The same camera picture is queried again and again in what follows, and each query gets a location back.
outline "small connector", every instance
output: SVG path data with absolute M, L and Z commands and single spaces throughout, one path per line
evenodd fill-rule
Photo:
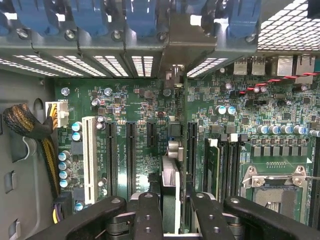
M 67 101 L 47 101 L 45 102 L 45 115 L 48 117 L 48 109 L 52 106 L 56 107 L 57 127 L 61 128 L 69 124 L 69 111 Z

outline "green circuit board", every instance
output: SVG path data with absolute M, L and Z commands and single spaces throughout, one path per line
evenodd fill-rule
M 171 90 L 167 96 L 163 94 L 164 81 L 161 79 L 57 79 L 57 100 L 67 101 L 69 109 L 68 127 L 57 131 L 59 152 L 71 153 L 71 183 L 63 190 L 76 191 L 84 186 L 83 155 L 74 152 L 76 147 L 72 139 L 72 124 L 81 122 L 86 116 L 104 116 L 106 123 L 114 124 L 116 144 L 112 154 L 117 166 L 116 173 L 113 173 L 116 187 L 111 191 L 108 184 L 105 184 L 98 188 L 98 195 L 99 199 L 110 195 L 129 199 L 132 193 L 148 191 L 150 174 L 159 175 L 161 172 L 162 156 L 168 153 L 167 143 L 172 140 L 168 137 L 168 120 L 169 116 L 174 116 L 182 127 L 182 182 L 186 183 L 189 175 L 195 191 L 213 193 L 220 202 L 227 196 L 238 195 L 263 204 L 266 201 L 264 194 L 270 193 L 275 200 L 267 199 L 266 207 L 308 224 L 311 182 L 307 182 L 305 188 L 272 181 L 260 187 L 251 187 L 245 191 L 242 189 L 242 182 L 250 167 L 254 167 L 259 175 L 285 176 L 293 174 L 302 166 L 307 176 L 313 175 L 316 139 L 309 136 L 309 130 L 311 125 L 312 129 L 318 128 L 319 89 L 293 93 L 293 85 L 285 84 L 270 85 L 267 92 L 260 94 L 237 97 L 230 94 L 230 91 L 243 91 L 266 79 L 262 76 L 213 73 L 202 79 L 188 79 L 184 88 Z M 231 88 L 222 88 L 226 84 L 230 84 Z M 69 89 L 68 96 L 61 94 L 62 88 Z M 111 96 L 104 94 L 106 88 L 112 89 Z M 100 106 L 92 106 L 93 99 L 99 99 Z M 284 100 L 290 101 L 290 105 L 279 106 L 279 102 Z M 252 101 L 260 101 L 262 104 L 252 106 L 249 104 Z M 228 114 L 228 111 L 220 114 L 219 106 L 232 106 L 235 114 Z M 127 123 L 136 124 L 136 146 L 132 149 L 135 156 L 133 172 L 128 171 Z M 156 135 L 156 142 L 152 146 L 148 137 L 149 124 L 152 124 L 152 131 Z M 284 125 L 292 128 L 299 125 L 304 128 L 304 134 L 257 132 L 258 126 Z M 111 133 L 107 131 L 108 128 L 97 130 L 96 134 L 99 179 L 108 172 L 110 166 L 108 139 Z M 246 135 L 247 139 L 245 142 L 231 144 L 228 143 L 231 134 L 237 134 L 238 137 Z M 225 143 L 222 143 L 222 135 L 228 137 Z M 208 141 L 215 139 L 218 145 L 210 146 Z M 281 152 L 275 156 L 266 154 L 270 149 L 279 149 Z M 292 149 L 299 152 L 292 154 Z M 129 183 L 128 178 L 132 174 L 134 179 Z M 181 196 L 185 196 L 186 192 L 181 192 Z M 285 199 L 277 200 L 277 194 L 288 197 L 289 203 L 286 204 Z

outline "blue latch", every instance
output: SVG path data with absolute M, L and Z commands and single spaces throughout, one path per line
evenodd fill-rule
M 9 34 L 9 25 L 7 17 L 0 12 L 0 36 L 6 36 Z
M 12 0 L 20 22 L 41 36 L 59 33 L 59 21 L 51 0 Z
M 104 0 L 71 0 L 75 24 L 91 37 L 108 34 L 108 18 Z
M 126 22 L 138 38 L 156 33 L 156 0 L 126 0 Z
M 229 36 L 240 39 L 257 34 L 260 10 L 261 0 L 229 0 L 226 4 Z
M 201 16 L 202 9 L 205 6 L 206 2 L 207 0 L 177 0 L 175 5 L 176 12 L 179 14 L 192 14 Z

